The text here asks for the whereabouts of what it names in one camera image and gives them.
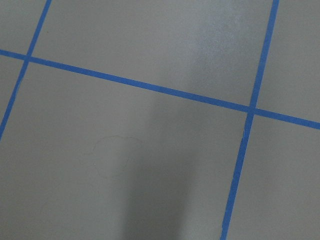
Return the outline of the blue tape strip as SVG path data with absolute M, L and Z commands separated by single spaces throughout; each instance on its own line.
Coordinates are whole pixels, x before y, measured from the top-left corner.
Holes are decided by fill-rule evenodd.
M 279 7 L 279 1 L 273 0 L 270 14 L 268 18 L 267 28 L 265 31 L 263 46 L 260 54 L 260 59 L 257 67 L 257 72 L 255 76 L 255 81 L 250 97 L 250 102 L 248 106 L 248 112 L 246 114 L 242 139 L 239 145 L 239 150 L 237 154 L 236 163 L 234 166 L 232 181 L 230 184 L 230 189 L 228 193 L 228 198 L 225 206 L 225 212 L 221 224 L 220 239 L 226 240 L 228 237 L 230 222 L 233 214 L 233 209 L 236 201 L 237 191 L 240 183 L 240 178 L 242 174 L 243 164 L 246 156 L 246 151 L 251 135 L 251 129 L 253 126 L 254 116 L 257 108 L 258 98 L 261 90 L 261 85 L 264 77 L 264 71 L 266 68 L 267 58 L 269 54 L 269 49 L 272 41 L 273 31 L 275 27 L 275 22 L 277 18 L 277 12 Z
M 221 99 L 216 99 L 216 98 L 212 98 L 212 97 L 208 97 L 208 96 L 204 96 L 204 95 L 198 95 L 198 94 L 185 92 L 185 91 L 181 91 L 181 90 L 177 90 L 177 89 L 173 89 L 173 88 L 168 88 L 168 87 L 159 86 L 159 85 L 155 85 L 155 84 L 151 84 L 151 83 L 128 79 L 128 78 L 124 78 L 124 77 L 120 77 L 120 76 L 110 75 L 110 74 L 103 73 L 103 72 L 98 72 L 98 71 L 94 71 L 94 70 L 90 70 L 90 69 L 85 69 L 85 68 L 81 68 L 81 67 L 77 67 L 77 66 L 73 66 L 73 65 L 68 65 L 68 64 L 64 64 L 64 63 L 60 63 L 60 62 L 55 62 L 55 61 L 51 61 L 51 60 L 46 60 L 46 59 L 33 57 L 33 56 L 31 56 L 29 58 L 29 61 L 31 63 L 39 64 L 42 66 L 56 68 L 59 70 L 77 73 L 80 75 L 85 75 L 85 76 L 103 79 L 106 81 L 120 83 L 120 84 L 124 84 L 124 85 L 128 85 L 128 86 L 132 86 L 132 87 L 137 87 L 137 88 L 141 88 L 144 90 L 149 90 L 149 91 L 158 92 L 158 93 L 162 93 L 162 94 L 166 94 L 166 95 L 170 95 L 170 96 L 175 96 L 175 97 L 179 97 L 179 98 L 183 98 L 183 99 L 188 99 L 188 100 L 192 100 L 192 101 L 196 101 L 196 102 L 200 102 L 200 103 L 205 103 L 205 104 L 209 104 L 209 105 L 213 105 L 213 106 L 227 108 L 230 110 L 236 110 L 236 111 L 243 112 L 243 113 L 253 113 L 254 115 L 258 115 L 261 117 L 274 119 L 274 120 L 278 120 L 278 121 L 282 121 L 282 122 L 287 122 L 287 123 L 291 123 L 291 124 L 295 124 L 295 125 L 300 125 L 300 126 L 304 126 L 304 127 L 308 127 L 308 128 L 312 128 L 312 129 L 316 129 L 316 130 L 318 130 L 320 128 L 320 123 L 316 122 L 316 121 L 307 120 L 307 119 L 303 119 L 303 118 L 299 118 L 299 117 L 295 117 L 295 116 L 290 116 L 290 115 L 286 115 L 286 114 L 281 114 L 281 113 L 277 113 L 277 112 L 272 112 L 272 111 L 268 111 L 268 110 L 264 110 L 264 109 L 260 109 L 260 108 L 253 108 L 253 107 L 250 107 L 247 105 L 238 104 L 238 103 L 225 101 L 225 100 L 221 100 Z
M 13 88 L 12 93 L 10 95 L 7 107 L 5 109 L 5 112 L 4 112 L 4 115 L 3 115 L 3 118 L 2 118 L 2 121 L 1 121 L 1 124 L 0 124 L 0 139 L 2 139 L 3 134 L 5 132 L 8 120 L 10 118 L 13 106 L 15 104 L 15 101 L 16 101 L 16 98 L 17 98 L 17 95 L 18 95 L 18 92 L 19 92 L 20 85 L 21 85 L 21 83 L 23 81 L 23 78 L 24 78 L 24 76 L 26 74 L 26 71 L 28 69 L 31 57 L 33 56 L 33 53 L 34 53 L 34 50 L 35 50 L 35 47 L 36 47 L 40 32 L 41 32 L 41 30 L 43 28 L 43 25 L 44 25 L 46 16 L 48 14 L 49 8 L 51 6 L 51 3 L 52 3 L 51 0 L 46 0 L 45 1 L 43 10 L 42 10 L 41 15 L 39 17 L 39 20 L 37 22 L 35 31 L 33 33 L 33 36 L 32 36 L 32 39 L 31 39 L 31 42 L 29 44 L 29 47 L 27 49 L 27 53 L 26 54 L 20 54 L 20 53 L 6 51 L 6 50 L 2 50 L 2 49 L 0 50 L 0 54 L 2 56 L 10 57 L 10 58 L 18 59 L 18 60 L 23 60 L 21 69 L 19 71 L 17 80 L 15 82 L 14 88 Z

